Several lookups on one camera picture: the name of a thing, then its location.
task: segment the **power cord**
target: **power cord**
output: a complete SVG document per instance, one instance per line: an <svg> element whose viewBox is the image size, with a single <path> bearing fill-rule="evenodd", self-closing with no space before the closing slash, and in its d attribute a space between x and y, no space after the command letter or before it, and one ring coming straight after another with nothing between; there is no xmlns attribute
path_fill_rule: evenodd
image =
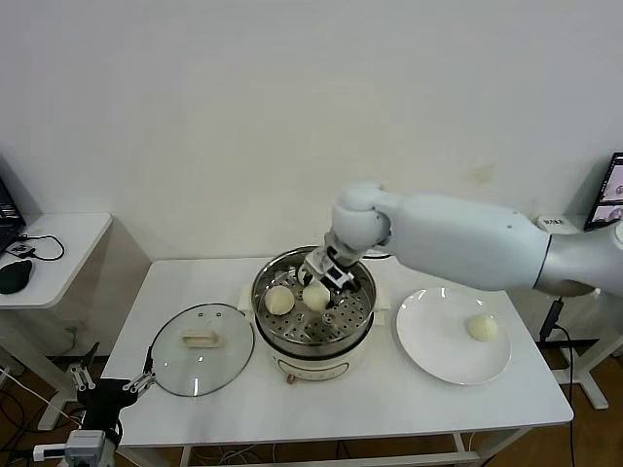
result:
<svg viewBox="0 0 623 467"><path fill-rule="evenodd" d="M0 394L3 394L5 397L8 397L9 399L11 399L19 407L19 413L21 414L21 421L15 421L15 420L13 420L9 416L9 414L5 410L4 404L2 404L4 402L4 399L2 401L0 401L0 413L2 415L4 415L4 417L7 419L7 421L9 421L9 423L11 423L17 429L25 431L26 433L32 433L32 434L50 433L50 430L31 430L27 426L24 426L23 422L25 420L25 410L24 410L24 407L21 404L21 402L18 400L18 398L16 396L11 394L10 392L5 391L4 389L0 389ZM79 407L79 408L76 408L76 409L70 411L68 414L71 416L74 413L82 412L83 410L84 409L82 407ZM69 420L67 420L67 421L65 421L63 423L60 423L57 427L55 427L55 430L57 430L59 428L63 428L65 426L67 426L69 423L71 423L71 421L69 421Z"/></svg>
<svg viewBox="0 0 623 467"><path fill-rule="evenodd" d="M348 452L346 441L340 441L340 443L342 443L342 446L344 447L344 452L347 454L347 457L349 459L352 459L352 456L350 455L350 452Z"/></svg>
<svg viewBox="0 0 623 467"><path fill-rule="evenodd" d="M124 425L121 424L121 421L117 418L117 435L119 435L119 441L124 437Z"/></svg>
<svg viewBox="0 0 623 467"><path fill-rule="evenodd" d="M48 401L46 398L44 398L43 396L40 396L37 392L33 391L32 389L30 389L27 386L24 386L21 382L19 382L17 379L15 379L14 377L12 377L9 372L7 372L6 369L2 369L0 370L0 372L4 373L6 375L6 377L8 377L9 379L11 379L15 384L17 384L19 387L21 387L22 389L24 389L25 391L28 391L30 394L32 394L33 396L37 397L38 399L40 399L41 401L45 402L49 407L51 407L52 409L54 409L55 411L57 411L58 413L60 413L62 416L64 416L65 418L67 418L68 420L71 420L72 422L74 422L76 425L78 425L78 427L80 427L80 422L76 421L74 418L72 418L71 416L69 416L67 413L63 412L61 409L59 409L57 406L55 406L54 404L52 404L50 401Z"/></svg>
<svg viewBox="0 0 623 467"><path fill-rule="evenodd" d="M474 431L469 437L469 443L467 443L467 451L471 451L471 442L474 441L474 436L476 436L476 432Z"/></svg>
<svg viewBox="0 0 623 467"><path fill-rule="evenodd" d="M56 238L54 235L40 235L40 236L29 236L29 235L18 235L15 237L14 241L21 241L21 242L26 242L29 240L43 240L45 238L50 238L52 240L54 240L56 242L56 244L58 245L58 247L60 248L60 253L54 257L54 258L43 258L41 256L38 256L35 254L35 250L31 249L29 251L26 251L24 253L13 253L9 250L5 250L7 253L9 253L10 255L13 255L17 258L20 258L22 260L26 259L26 258L34 258L35 260L40 260L40 261L57 261L60 258L62 258L65 255L65 247L63 246L63 244L60 242L60 240L58 238Z"/></svg>
<svg viewBox="0 0 623 467"><path fill-rule="evenodd" d="M563 333L565 333L565 337L567 338L568 343L568 404L571 406L573 410L573 347L571 346L571 337L568 334L567 330L558 324L554 326L556 329L560 329ZM569 451L571 453L571 467L575 467L575 443L573 442L573 422L575 420L575 416L571 419L568 424L569 430Z"/></svg>
<svg viewBox="0 0 623 467"><path fill-rule="evenodd" d="M60 352L52 360L50 360L51 362L55 362L60 357L62 357L64 355L67 355L74 348L76 348L76 343L78 343L78 328L76 326L68 326L68 327L65 328L65 331L67 331L68 333L71 333L71 336L72 336L71 337L71 345L68 348L66 348L65 350L63 350L62 352Z"/></svg>
<svg viewBox="0 0 623 467"><path fill-rule="evenodd" d="M195 449L193 449L193 456L202 462L206 462L202 465L212 465L212 461L220 459L222 455L223 454L219 455L218 457L208 457L208 456L199 454L198 452L196 452Z"/></svg>
<svg viewBox="0 0 623 467"><path fill-rule="evenodd" d="M232 457L236 457L236 456L239 456L242 459L242 461L246 464L246 459L244 458L243 454L249 450L252 450L256 446L257 445L251 445L245 449L230 450L228 452L225 452L223 456L221 457L221 460L219 460L218 465L223 465L224 462L229 462L229 460L232 459Z"/></svg>
<svg viewBox="0 0 623 467"><path fill-rule="evenodd" d="M26 411L25 411L23 405L21 404L21 402L13 394L9 395L10 393L5 391L5 390L2 390L2 392L0 394L4 395L4 397L0 401L0 408L2 408L3 411L4 411L3 403L4 403L5 399L7 398L7 396L17 404L17 406L19 408L19 415L21 415L21 419L20 419L20 422L19 422L19 427L21 428L22 425L24 424L24 422L26 421ZM18 436L18 434L19 434L19 431L15 432L13 434L13 436L11 438L9 438L9 440L4 445L2 445L2 447L0 447L0 452L7 452L7 451L9 451L9 449L7 449L7 447Z"/></svg>
<svg viewBox="0 0 623 467"><path fill-rule="evenodd" d="M392 255L379 255L379 256L364 256L364 260L386 260L387 258L391 258Z"/></svg>
<svg viewBox="0 0 623 467"><path fill-rule="evenodd" d="M9 441L7 441L2 448L0 448L0 451L2 452L8 452L9 455L7 456L7 461L5 462L5 467L8 467L9 465L11 465L14 462L14 454L16 453L18 455L18 458L24 458L24 456L26 456L26 458L30 458L30 455L32 455L32 451L31 450L18 450L16 449L16 447L18 446L19 442L21 441L21 439L23 438L23 436L26 434L25 429L27 429L27 427L29 427L32 422L37 419L37 417L43 412L44 408L46 406L43 405L39 408L39 410L37 411L37 413L35 415L32 416L32 418L30 418L24 426L21 426L21 429L19 429L12 437L11 439L9 439Z"/></svg>

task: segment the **cable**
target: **cable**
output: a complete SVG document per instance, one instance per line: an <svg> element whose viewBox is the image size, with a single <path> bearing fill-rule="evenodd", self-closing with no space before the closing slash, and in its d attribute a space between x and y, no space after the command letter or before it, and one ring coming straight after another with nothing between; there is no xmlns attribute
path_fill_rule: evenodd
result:
<svg viewBox="0 0 623 467"><path fill-rule="evenodd" d="M41 256L35 255L34 252L31 252L31 253L28 253L28 254L24 254L24 255L16 255L15 253L11 253L8 250L7 250L7 252L12 254L13 256L17 256L18 258L22 258L22 259L24 259L24 258L35 258L36 260L41 260L41 261L57 261L60 258L62 258L65 255L65 247L60 242L60 240L58 238L56 238L54 235L40 235L40 236L18 235L18 236L16 236L14 241L43 240L45 238L51 238L60 247L60 254L58 256L56 256L55 258L43 258Z"/></svg>
<svg viewBox="0 0 623 467"><path fill-rule="evenodd" d="M344 452L347 454L347 458L352 459L350 452L348 452L346 441L340 441L340 443L342 443L342 446L344 447Z"/></svg>
<svg viewBox="0 0 623 467"><path fill-rule="evenodd" d="M379 256L364 256L364 260L386 260L387 258L391 258L392 255L379 255Z"/></svg>
<svg viewBox="0 0 623 467"><path fill-rule="evenodd" d="M65 328L65 331L69 331L72 334L71 346L69 348L67 348L66 350L63 350L62 352L60 352L55 358L50 360L51 362L55 362L60 357L62 357L63 355L68 354L74 348L76 348L76 343L78 342L78 329L75 326L70 326L70 327Z"/></svg>
<svg viewBox="0 0 623 467"><path fill-rule="evenodd" d="M469 442L467 443L467 451L470 452L471 451L471 442L474 441L474 435L476 434L476 432L474 431L471 436L469 437Z"/></svg>
<svg viewBox="0 0 623 467"><path fill-rule="evenodd" d="M13 461L9 464L9 465L17 464L18 462L21 462L21 461L23 461L23 460L25 460L25 461L26 461L26 465L28 465L28 458L29 458L29 457L30 457L30 456L18 457L18 458L16 458L16 459L14 459L14 460L13 460Z"/></svg>
<svg viewBox="0 0 623 467"><path fill-rule="evenodd" d="M24 412L24 408L23 405L19 402L18 398L16 398L13 394L11 394L10 392L7 392L3 389L0 389L0 394L4 394L5 396L8 396L9 398L11 398L19 407L19 411L21 412L21 421L15 421L13 420L8 413L6 413L4 406L2 405L2 403L4 402L4 400L0 401L0 413L2 413L2 415L4 415L4 417L9 421L9 423L11 423L13 426L15 426L16 428L18 428L19 430L24 430L26 433L33 433L33 434L39 434L39 433L51 433L52 431L56 431L59 428L64 428L65 426L67 426L71 421L74 421L73 419L71 421L65 421L64 423L60 423L58 426L55 427L54 430L30 430L27 427L25 427L23 425L24 421L25 421L25 412ZM69 412L69 415L72 415L73 413L79 412L79 411L83 411L84 408L82 407L78 407L76 409L73 409L72 411Z"/></svg>
<svg viewBox="0 0 623 467"><path fill-rule="evenodd" d="M264 463L262 459L255 452L244 452L242 455L249 456L251 458L251 464L254 462Z"/></svg>
<svg viewBox="0 0 623 467"><path fill-rule="evenodd" d="M567 338L568 343L568 404L571 406L573 410L573 347L571 347L571 336L568 334L567 330L562 326L555 325L554 328L560 329L565 333L565 337ZM573 441L573 422L575 420L575 415L571 419L568 424L568 432L569 432L569 451L571 454L571 466L575 467L575 445Z"/></svg>
<svg viewBox="0 0 623 467"><path fill-rule="evenodd" d="M37 411L37 413L36 413L35 415L33 415L33 416L32 416L32 418L30 418L30 419L27 421L27 423L25 424L25 428L29 427L29 426L30 426L30 424L31 424L31 423L32 423L35 419L37 419L37 417L38 417L38 416L39 416L39 415L43 412L43 410L45 409L45 407L46 407L46 405L44 404L43 406L41 406L41 407L39 408L39 410ZM15 438L15 437L17 436L17 438L16 438L15 442L13 443L13 445L11 446L11 448L10 448L10 449L8 449L8 451L9 451L9 456L7 457L7 461L6 461L6 463L4 464L4 465L5 465L5 467L8 467L8 466L10 465L10 463L13 461L13 454L14 454L14 452L18 452L18 453L30 452L30 454L29 454L29 455L31 455L31 454L32 454L32 451L28 451L28 450L26 450L26 451L24 451L24 450L16 450L16 447L19 445L19 442L21 441L21 439L23 438L23 435L25 435L25 434L26 434L26 432L25 432L24 430L18 430L18 432L16 432L16 434L12 437L12 439L13 439L13 438Z"/></svg>
<svg viewBox="0 0 623 467"><path fill-rule="evenodd" d="M9 375L9 372L6 371L6 369L2 369L1 370L2 373L4 373L7 377L9 377L10 379L12 379L19 387L21 387L22 389L28 391L30 394L32 394L33 396L37 397L38 399L41 399L43 402L45 402L46 404L48 404L49 407L51 407L52 409L54 409L55 411L57 411L58 413L60 413L62 416L64 416L65 418L67 418L68 420L73 421L74 423L76 423L76 425L78 425L79 427L82 428L82 426L80 425L79 422L77 422L76 420L74 420L71 416L69 416L67 413L63 412L61 409L59 409L57 406L55 406L54 404L52 404L50 401L48 401L47 399L45 399L44 397L41 397L39 394L37 394L35 391L33 391L32 389L30 389L29 387L24 386L23 384L21 384L17 379L15 379L14 377L12 377L11 375Z"/></svg>
<svg viewBox="0 0 623 467"><path fill-rule="evenodd" d="M121 424L121 421L117 418L117 428L119 428L119 430L117 430L117 434L119 435L119 441L122 440L122 438L124 437L124 425Z"/></svg>
<svg viewBox="0 0 623 467"><path fill-rule="evenodd" d="M248 450L252 450L253 448L255 448L257 445L251 445L248 448L245 449L241 449L241 450L230 450L228 452L225 452L223 454L223 456L221 457L221 460L219 460L218 465L223 465L223 462L225 462L226 460L231 459L232 457L236 457L237 455L242 454L243 452L247 452Z"/></svg>
<svg viewBox="0 0 623 467"><path fill-rule="evenodd" d="M193 456L196 457L198 460L202 460L203 462L207 462L205 465L210 465L213 460L220 459L222 457L222 454L219 455L219 456L216 456L216 457L207 457L205 455L201 455L198 452L194 452L193 451Z"/></svg>
<svg viewBox="0 0 623 467"><path fill-rule="evenodd" d="M19 412L21 414L21 422L20 422L20 424L23 424L25 422L25 419L26 419L26 414L25 414L25 410L23 408L23 405L18 401L18 399L15 396L13 396L13 394L11 394L10 397L12 397L12 399L18 404ZM6 452L7 450L9 450L9 449L7 449L7 446L16 438L16 436L18 436L18 434L19 434L19 430L16 431L13 434L13 436L11 438L9 438L9 440L4 445L2 445L2 447L0 447L0 452Z"/></svg>

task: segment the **desk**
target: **desk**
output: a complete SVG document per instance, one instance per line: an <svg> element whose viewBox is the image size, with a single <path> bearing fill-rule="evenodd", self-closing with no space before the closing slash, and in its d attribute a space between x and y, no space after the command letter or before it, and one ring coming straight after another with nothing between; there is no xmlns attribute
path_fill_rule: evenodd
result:
<svg viewBox="0 0 623 467"><path fill-rule="evenodd" d="M154 336L179 311L201 303L238 303L268 259L159 261L154 263L104 370L132 378ZM342 377L320 383L285 383L256 331L248 365L233 382L198 398L168 394L154 385L122 411L120 453L141 466L165 465L145 448L288 443L430 434L453 434L457 452L405 456L399 465L431 462L480 465L534 426L565 423L571 408L508 296L474 291L408 270L394 259L366 266L391 302L385 326L375 326L362 362ZM458 386L425 373L400 349L392 330L404 298L425 287L446 286L484 298L507 327L513 357L491 383ZM461 432L505 430L478 452L466 452ZM357 459L357 466L398 465L396 458Z"/></svg>
<svg viewBox="0 0 623 467"><path fill-rule="evenodd" d="M565 224L564 234L580 234L584 230L584 223L586 222L586 216L584 215L556 215L556 216L541 216L541 218L556 218L567 220ZM542 223L539 227L550 234L558 234L557 224ZM621 320L620 312L623 305L623 299L606 297L600 291L595 291L594 297L597 297L597 304L601 309L601 313L607 317L608 325L600 332L599 340L594 343L591 348L584 352L581 356L571 348L561 348L563 356L567 360L567 363L571 361L571 354L573 359L573 381L570 380L570 367L566 367L562 370L554 370L554 377L559 384L579 384L588 397L589 401L598 411L607 409L608 403L604 393L597 385L591 372L595 367L609 357L610 354L616 351L623 345L623 321Z"/></svg>
<svg viewBox="0 0 623 467"><path fill-rule="evenodd" d="M27 235L56 236L65 255L54 262L32 260L30 282L21 291L0 296L0 346L56 389L53 404L63 406L75 400L71 379L55 366L14 325L20 309L49 308L56 305L111 223L108 213L43 214L26 218ZM51 240L33 240L40 256L55 256L58 246ZM0 256L0 268L18 259L7 253ZM40 430L54 428L58 413L49 410L41 417Z"/></svg>

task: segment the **table leg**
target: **table leg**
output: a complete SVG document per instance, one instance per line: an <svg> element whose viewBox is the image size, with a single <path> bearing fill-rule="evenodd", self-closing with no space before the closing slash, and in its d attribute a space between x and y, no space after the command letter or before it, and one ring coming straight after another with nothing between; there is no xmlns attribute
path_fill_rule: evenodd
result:
<svg viewBox="0 0 623 467"><path fill-rule="evenodd" d="M452 434L452 441L455 443L455 449L457 452L465 452L465 445L463 444L463 439L458 431L455 431Z"/></svg>
<svg viewBox="0 0 623 467"><path fill-rule="evenodd" d="M126 448L119 446L117 453L138 467L171 467L155 448Z"/></svg>
<svg viewBox="0 0 623 467"><path fill-rule="evenodd" d="M493 457L501 450L515 443L530 430L531 429L529 427L504 430L487 438L485 442L478 449L476 449L481 460L469 464L469 467L480 467L487 461L487 459Z"/></svg>
<svg viewBox="0 0 623 467"><path fill-rule="evenodd" d="M2 347L0 347L0 367L10 368L11 373L17 376L20 376L24 371L23 365Z"/></svg>
<svg viewBox="0 0 623 467"><path fill-rule="evenodd" d="M593 408L601 411L607 409L607 399L591 376L591 370L610 355L614 350L623 344L623 335L615 329L605 330L605 334L600 337L597 343L593 344L581 356L573 350L573 382L582 386L586 397L589 398ZM561 352L567 362L570 361L570 354L566 348L561 348ZM569 368L564 370L554 370L552 372L559 384L569 384Z"/></svg>
<svg viewBox="0 0 623 467"><path fill-rule="evenodd" d="M192 446L185 446L182 450L182 456L179 459L179 467L188 467L188 462L191 459L191 453L193 452Z"/></svg>
<svg viewBox="0 0 623 467"><path fill-rule="evenodd" d="M0 314L0 346L23 362L32 372L53 387L57 394L51 403L61 409L68 401L76 400L76 390L71 377L66 375L45 355L43 355L30 340L22 334L10 319ZM40 430L52 430L58 420L58 412L48 408L41 417Z"/></svg>

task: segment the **wooden floor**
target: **wooden floor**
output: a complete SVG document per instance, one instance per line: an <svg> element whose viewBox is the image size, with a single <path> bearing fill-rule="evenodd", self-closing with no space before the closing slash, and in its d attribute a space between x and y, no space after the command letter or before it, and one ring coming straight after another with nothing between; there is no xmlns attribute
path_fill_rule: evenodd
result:
<svg viewBox="0 0 623 467"><path fill-rule="evenodd" d="M562 368L564 360L558 350L548 350L546 360L552 368ZM573 388L575 408L575 454L577 467L621 467L623 466L623 359L607 358L593 372L595 380L603 390L610 407L606 411L595 411L579 387ZM27 386L50 398L50 387L30 372L24 373L19 380ZM25 420L30 420L42 408L43 403L34 396L8 382L3 390L15 396L24 406ZM18 406L6 394L0 394L2 408L11 419L20 422ZM36 421L30 425L36 428ZM62 443L66 440L71 426L67 425L51 433L25 433L15 449L32 449L36 444ZM0 413L0 447L5 445L18 430L7 417ZM463 439L467 447L469 434ZM475 436L472 447L478 447L482 437ZM225 451L238 447L226 447ZM450 436L421 438L398 438L383 440L347 441L322 443L298 443L277 445L275 449L278 462L301 460L321 460L350 457L390 456L414 453L432 453L453 448ZM179 463L181 449L161 449L162 455L173 465ZM271 462L273 445L259 446L245 457L249 464ZM192 465L217 465L222 451L217 447L193 449ZM0 466L7 464L8 453L0 452ZM233 463L242 463L240 457ZM15 461L13 466L23 467L25 461ZM55 462L43 464L52 467ZM132 467L127 460L117 455L117 465ZM488 467L569 467L569 431L568 425L532 430L520 441L501 452L488 464Z"/></svg>

